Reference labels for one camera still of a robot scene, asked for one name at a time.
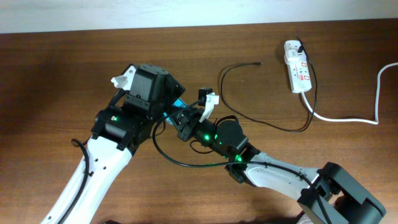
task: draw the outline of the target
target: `white cable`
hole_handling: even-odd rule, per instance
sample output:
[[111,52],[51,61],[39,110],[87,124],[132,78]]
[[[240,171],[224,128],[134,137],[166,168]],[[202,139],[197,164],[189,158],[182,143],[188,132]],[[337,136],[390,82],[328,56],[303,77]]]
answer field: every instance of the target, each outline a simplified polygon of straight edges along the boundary
[[[377,75],[377,88],[376,88],[376,100],[374,102],[374,121],[370,121],[370,120],[366,120],[366,119],[358,119],[358,118],[352,118],[352,119],[331,119],[331,118],[324,118],[322,116],[320,116],[317,113],[314,113],[314,115],[324,121],[330,121],[330,122],[365,122],[368,124],[379,124],[379,93],[380,93],[380,76],[381,73],[392,66],[396,66],[398,65],[398,62],[396,63],[391,63],[389,65],[384,66],[384,68],[382,68],[379,72],[379,74]],[[310,106],[310,104],[307,101],[307,98],[305,97],[304,92],[301,92],[301,97],[303,98],[308,110],[312,113],[312,108]]]

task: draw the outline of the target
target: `robotic arm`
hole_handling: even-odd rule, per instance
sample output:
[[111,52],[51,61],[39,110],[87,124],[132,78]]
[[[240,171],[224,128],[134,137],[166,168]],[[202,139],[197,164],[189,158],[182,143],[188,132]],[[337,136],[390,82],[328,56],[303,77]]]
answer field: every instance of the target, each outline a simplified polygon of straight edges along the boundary
[[[181,140],[195,138],[235,162],[225,169],[237,182],[267,187],[294,198],[313,223],[327,223],[325,211],[331,223],[379,223],[386,214],[381,203],[339,165],[329,162],[316,169],[278,161],[249,143],[237,117],[227,116],[211,123],[207,118],[218,104],[218,96],[210,88],[199,91],[198,105],[205,109],[181,110],[173,103],[185,89],[163,68],[129,65],[112,82],[119,89],[108,107],[95,118],[87,143],[88,161],[84,158],[80,161],[42,224],[89,223],[113,180],[139,145],[150,138],[155,121],[165,118],[164,114],[172,114],[170,119]],[[122,107],[116,106],[123,96]],[[86,184],[81,195],[76,196],[85,173]],[[345,198],[332,207],[329,199],[340,192]]]

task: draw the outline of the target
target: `tabletop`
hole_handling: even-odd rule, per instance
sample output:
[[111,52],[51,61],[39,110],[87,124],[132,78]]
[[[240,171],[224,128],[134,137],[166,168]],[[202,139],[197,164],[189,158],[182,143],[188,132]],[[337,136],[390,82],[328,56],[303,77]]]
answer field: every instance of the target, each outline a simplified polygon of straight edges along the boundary
[[[317,72],[317,112],[374,119],[377,73],[398,61],[397,19],[1,34],[0,223],[43,220],[82,157],[70,140],[90,135],[97,112],[116,91],[110,79],[130,63],[167,69],[191,103],[201,87],[219,93],[226,67],[263,62],[231,71],[225,98],[252,118],[301,128],[308,113],[290,90],[283,58],[284,42],[295,35]],[[382,223],[395,223],[397,85],[398,67],[388,68],[381,78],[378,125],[314,118],[306,131],[287,133],[238,118],[249,142],[276,159],[344,167],[385,206]],[[306,94],[312,103],[314,88]],[[230,114],[220,102],[210,119]],[[225,161],[216,153],[195,153],[171,126],[157,140],[182,162]],[[176,166],[148,140],[117,176],[92,223],[265,223],[300,212],[295,200],[238,184],[222,167]]]

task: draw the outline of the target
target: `power strip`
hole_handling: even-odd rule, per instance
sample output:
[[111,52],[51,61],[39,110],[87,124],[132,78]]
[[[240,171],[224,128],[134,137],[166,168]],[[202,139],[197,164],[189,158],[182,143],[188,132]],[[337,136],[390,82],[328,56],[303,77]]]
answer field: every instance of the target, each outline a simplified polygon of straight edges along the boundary
[[285,43],[285,63],[289,71],[290,87],[293,93],[311,90],[311,79],[308,71],[307,56],[301,43],[297,40],[288,40]]

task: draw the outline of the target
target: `wall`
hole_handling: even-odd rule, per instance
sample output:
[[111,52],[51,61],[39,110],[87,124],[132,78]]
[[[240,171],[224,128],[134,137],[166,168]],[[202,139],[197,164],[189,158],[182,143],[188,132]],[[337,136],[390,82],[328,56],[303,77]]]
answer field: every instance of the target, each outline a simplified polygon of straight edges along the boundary
[[2,0],[0,33],[398,17],[398,0]]

